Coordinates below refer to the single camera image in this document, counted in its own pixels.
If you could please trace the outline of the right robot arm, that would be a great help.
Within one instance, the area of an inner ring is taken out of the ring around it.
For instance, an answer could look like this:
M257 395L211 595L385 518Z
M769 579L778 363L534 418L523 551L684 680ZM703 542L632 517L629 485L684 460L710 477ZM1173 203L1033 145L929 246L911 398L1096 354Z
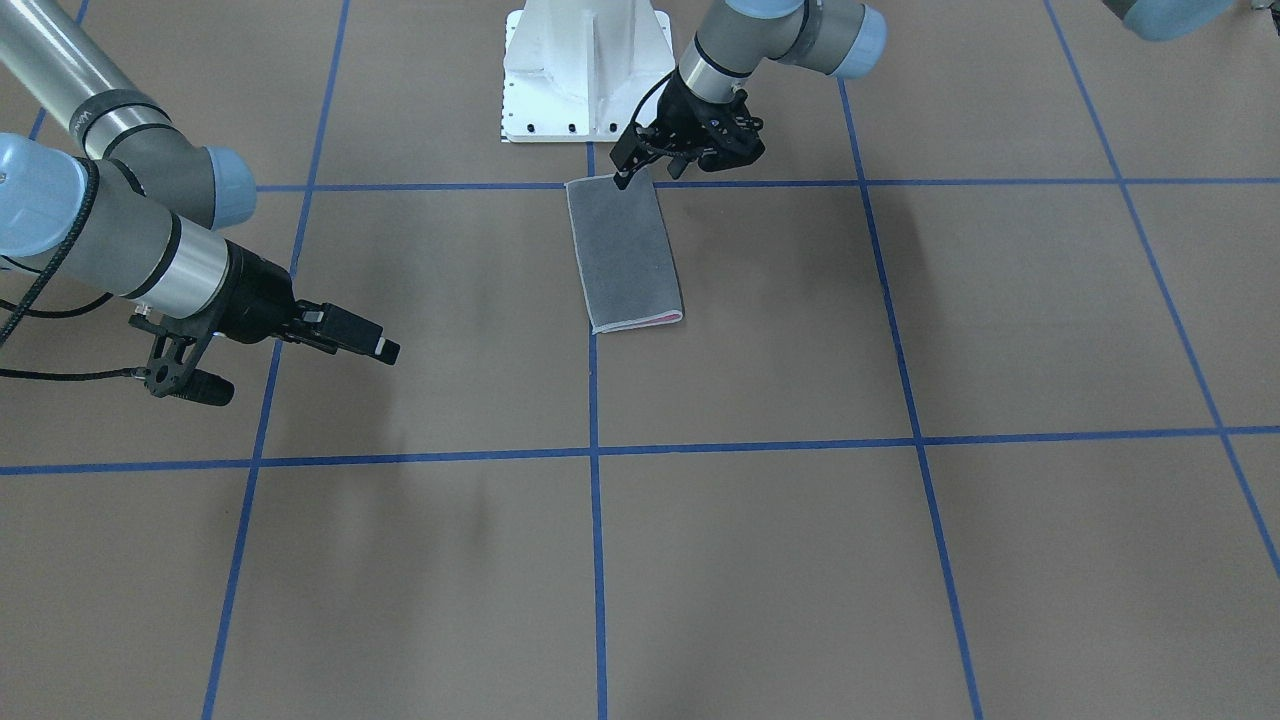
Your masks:
M396 363L380 325L294 296L287 269L230 242L257 183L232 149L198 146L55 1L3 4L3 64L79 155L3 136L3 259L63 273L160 314L154 378L195 366L215 336Z

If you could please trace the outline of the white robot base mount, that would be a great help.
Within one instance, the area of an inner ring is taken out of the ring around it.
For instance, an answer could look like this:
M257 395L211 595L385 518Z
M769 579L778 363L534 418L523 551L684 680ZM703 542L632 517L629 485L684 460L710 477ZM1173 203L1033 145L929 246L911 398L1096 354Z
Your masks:
M526 1L504 31L509 143L612 143L675 68L671 18L649 1Z

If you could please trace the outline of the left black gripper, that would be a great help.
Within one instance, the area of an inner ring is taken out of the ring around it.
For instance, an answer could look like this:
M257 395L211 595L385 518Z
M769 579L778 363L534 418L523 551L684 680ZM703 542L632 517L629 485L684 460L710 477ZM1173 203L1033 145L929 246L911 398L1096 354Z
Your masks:
M741 87L731 88L730 100L739 88ZM695 142L701 136L701 129L692 109L696 100L707 101L696 96L681 78L673 78L659 97L654 122L649 126L631 122L620 135L611 150L613 182L618 191L626 191L643 168L660 158L698 160Z

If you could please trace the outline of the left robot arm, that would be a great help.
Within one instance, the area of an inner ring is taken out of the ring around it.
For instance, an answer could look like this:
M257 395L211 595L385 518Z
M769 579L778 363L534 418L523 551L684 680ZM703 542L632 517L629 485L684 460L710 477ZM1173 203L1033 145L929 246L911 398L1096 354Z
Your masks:
M676 67L636 106L659 92L655 119L631 119L612 149L614 183L626 190L662 158L675 181L689 164L704 172L751 165L765 145L744 86L762 61L855 79L876 67L887 37L884 17L859 1L713 3Z

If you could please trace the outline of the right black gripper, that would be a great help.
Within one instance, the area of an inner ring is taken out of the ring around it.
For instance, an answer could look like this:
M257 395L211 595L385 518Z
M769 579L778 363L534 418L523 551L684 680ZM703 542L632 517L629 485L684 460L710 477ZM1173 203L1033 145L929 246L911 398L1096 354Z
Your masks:
M401 346L378 323L335 304L294 302L289 272L255 252L225 242L227 269L205 309L209 337L256 345L291 323L291 342L325 354L346 351L394 366Z

